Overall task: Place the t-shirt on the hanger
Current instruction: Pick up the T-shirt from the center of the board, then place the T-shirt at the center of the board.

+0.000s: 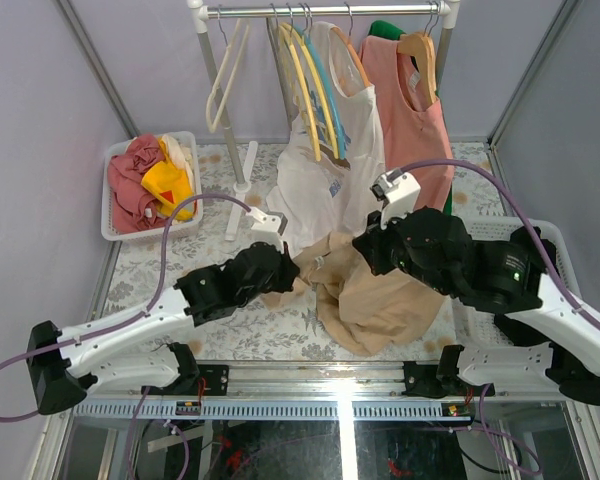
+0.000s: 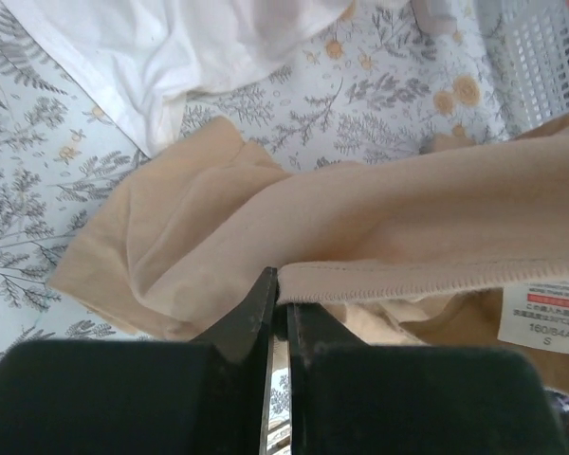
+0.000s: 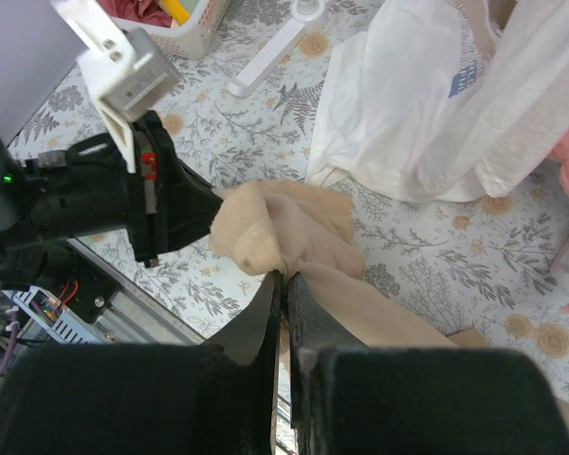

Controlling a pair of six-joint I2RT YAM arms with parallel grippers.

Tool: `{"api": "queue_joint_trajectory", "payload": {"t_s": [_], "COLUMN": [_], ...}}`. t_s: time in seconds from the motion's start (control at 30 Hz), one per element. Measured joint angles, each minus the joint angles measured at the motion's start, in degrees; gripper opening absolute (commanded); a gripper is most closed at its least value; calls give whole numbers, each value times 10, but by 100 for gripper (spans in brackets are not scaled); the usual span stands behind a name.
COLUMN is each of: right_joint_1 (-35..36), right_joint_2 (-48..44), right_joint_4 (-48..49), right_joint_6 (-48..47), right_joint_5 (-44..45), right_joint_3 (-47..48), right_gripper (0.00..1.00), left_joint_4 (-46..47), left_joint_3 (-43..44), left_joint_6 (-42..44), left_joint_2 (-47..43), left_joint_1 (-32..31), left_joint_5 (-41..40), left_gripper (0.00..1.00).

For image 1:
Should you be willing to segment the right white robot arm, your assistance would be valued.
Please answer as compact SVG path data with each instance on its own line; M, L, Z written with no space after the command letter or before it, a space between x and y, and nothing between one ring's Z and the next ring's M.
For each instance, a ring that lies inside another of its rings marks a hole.
M475 240L463 221L423 208L387 224L369 215L352 242L374 275L395 270L437 293L505 323L509 347L452 345L436 369L438 387L555 390L600 406L600 330L569 304L537 232L521 227L507 240Z

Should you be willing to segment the beige t shirt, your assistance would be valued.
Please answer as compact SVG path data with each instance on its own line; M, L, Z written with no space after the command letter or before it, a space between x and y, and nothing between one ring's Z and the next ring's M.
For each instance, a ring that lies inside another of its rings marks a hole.
M271 310L315 292L316 316L349 352L370 357L394 344L424 342L434 354L455 340L447 299L399 271L375 276L353 247L352 236L332 232L294 258L300 274L292 290L261 296Z

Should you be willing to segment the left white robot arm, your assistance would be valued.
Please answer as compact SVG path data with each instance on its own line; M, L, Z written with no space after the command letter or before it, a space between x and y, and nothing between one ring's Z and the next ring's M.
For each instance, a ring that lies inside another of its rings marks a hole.
M192 392L199 371L186 346L175 342L146 357L133 356L129 349L173 330L229 317L261 294L289 292L299 273L286 248L256 242L222 264L180 277L151 306L137 305L65 329L51 321L34 326L26 364L38 413L63 412L97 391Z

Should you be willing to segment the blue hanger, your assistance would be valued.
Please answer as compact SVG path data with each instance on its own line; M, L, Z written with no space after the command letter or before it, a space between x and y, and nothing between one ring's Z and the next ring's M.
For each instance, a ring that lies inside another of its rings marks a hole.
M304 39L317 71L317 79L311 80L310 88L318 122L321 153L330 153L333 159L341 160L346 156L345 135L325 62L310 38L309 31L311 27L307 25L306 29L303 29L293 26Z

